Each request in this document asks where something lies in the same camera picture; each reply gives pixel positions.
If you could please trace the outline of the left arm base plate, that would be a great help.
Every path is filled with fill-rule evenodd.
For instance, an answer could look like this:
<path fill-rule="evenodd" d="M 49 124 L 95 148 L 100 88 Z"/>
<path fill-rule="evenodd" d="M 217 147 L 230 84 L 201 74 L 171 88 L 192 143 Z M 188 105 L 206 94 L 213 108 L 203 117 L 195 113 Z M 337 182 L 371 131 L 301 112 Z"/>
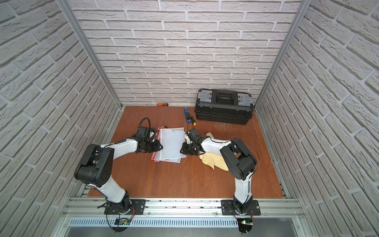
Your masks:
<path fill-rule="evenodd" d="M 126 199 L 120 203 L 107 201 L 105 215 L 142 215 L 145 209 L 146 199 Z"/>

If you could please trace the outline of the white mesh document bag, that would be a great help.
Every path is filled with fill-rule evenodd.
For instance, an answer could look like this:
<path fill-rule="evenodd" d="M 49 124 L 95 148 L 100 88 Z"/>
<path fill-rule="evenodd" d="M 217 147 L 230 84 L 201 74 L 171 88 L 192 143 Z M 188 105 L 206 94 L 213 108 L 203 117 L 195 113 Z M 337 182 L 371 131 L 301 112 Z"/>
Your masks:
<path fill-rule="evenodd" d="M 187 156 L 180 152 L 185 142 L 184 128 L 162 128 L 159 134 L 159 141 L 163 147 L 159 151 L 157 158 L 159 162 L 177 163 Z"/>

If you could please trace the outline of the yellow cleaning cloth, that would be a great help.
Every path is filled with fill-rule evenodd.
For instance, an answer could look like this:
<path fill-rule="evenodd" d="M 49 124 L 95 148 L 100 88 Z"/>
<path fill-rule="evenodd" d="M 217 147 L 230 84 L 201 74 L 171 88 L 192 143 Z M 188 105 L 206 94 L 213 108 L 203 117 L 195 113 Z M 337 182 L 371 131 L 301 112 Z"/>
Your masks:
<path fill-rule="evenodd" d="M 229 171 L 220 150 L 231 144 L 231 141 L 215 139 L 210 132 L 208 132 L 206 136 L 207 138 L 201 142 L 201 148 L 205 154 L 200 155 L 200 159 L 205 165 L 208 165 L 213 169 L 218 167 L 224 171 Z"/>

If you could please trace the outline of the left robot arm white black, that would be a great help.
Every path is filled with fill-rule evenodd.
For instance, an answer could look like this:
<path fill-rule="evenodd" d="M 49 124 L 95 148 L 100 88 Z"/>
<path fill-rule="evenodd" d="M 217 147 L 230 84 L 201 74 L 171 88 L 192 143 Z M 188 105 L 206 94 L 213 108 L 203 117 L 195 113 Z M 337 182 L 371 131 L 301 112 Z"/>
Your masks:
<path fill-rule="evenodd" d="M 132 211 L 129 193 L 112 177 L 113 162 L 129 153 L 154 153 L 163 149 L 157 140 L 126 138 L 107 145 L 87 146 L 74 172 L 75 179 L 98 190 L 106 199 L 106 215 L 127 214 Z"/>

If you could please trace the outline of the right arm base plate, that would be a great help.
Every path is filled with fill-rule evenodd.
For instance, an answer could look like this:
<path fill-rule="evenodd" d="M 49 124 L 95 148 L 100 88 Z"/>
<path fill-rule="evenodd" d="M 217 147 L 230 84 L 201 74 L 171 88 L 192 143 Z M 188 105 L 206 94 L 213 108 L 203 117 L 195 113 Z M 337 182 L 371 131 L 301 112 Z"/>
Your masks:
<path fill-rule="evenodd" d="M 250 199 L 244 204 L 233 199 L 223 199 L 221 200 L 221 211 L 224 216 L 250 216 L 251 213 L 254 216 L 261 215 L 259 203 L 254 199 Z"/>

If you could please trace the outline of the red zipper mesh document bag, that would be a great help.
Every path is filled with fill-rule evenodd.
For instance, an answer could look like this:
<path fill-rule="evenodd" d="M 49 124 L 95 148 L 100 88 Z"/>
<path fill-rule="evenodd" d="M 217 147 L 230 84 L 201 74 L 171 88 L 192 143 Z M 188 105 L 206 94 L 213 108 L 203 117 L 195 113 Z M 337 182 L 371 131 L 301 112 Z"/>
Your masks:
<path fill-rule="evenodd" d="M 161 143 L 159 141 L 159 135 L 160 135 L 160 131 L 162 129 L 163 129 L 163 126 L 156 129 L 156 134 L 155 134 L 155 137 L 153 139 L 153 150 L 154 150 L 154 152 L 152 153 L 152 156 L 150 158 L 150 161 L 152 163 L 158 162 L 158 158 L 157 158 L 158 152 L 163 149 L 163 146 L 161 145 Z"/>

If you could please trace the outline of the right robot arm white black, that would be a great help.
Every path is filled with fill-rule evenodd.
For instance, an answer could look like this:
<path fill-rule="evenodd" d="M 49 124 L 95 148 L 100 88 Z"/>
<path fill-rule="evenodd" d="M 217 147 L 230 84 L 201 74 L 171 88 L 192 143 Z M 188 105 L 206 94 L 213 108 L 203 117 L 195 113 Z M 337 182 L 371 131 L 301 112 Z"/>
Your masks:
<path fill-rule="evenodd" d="M 250 213 L 250 205 L 253 201 L 251 182 L 258 162 L 241 139 L 226 141 L 200 136 L 184 142 L 180 153 L 190 156 L 211 153 L 222 156 L 229 172 L 235 178 L 233 210 L 240 215 Z"/>

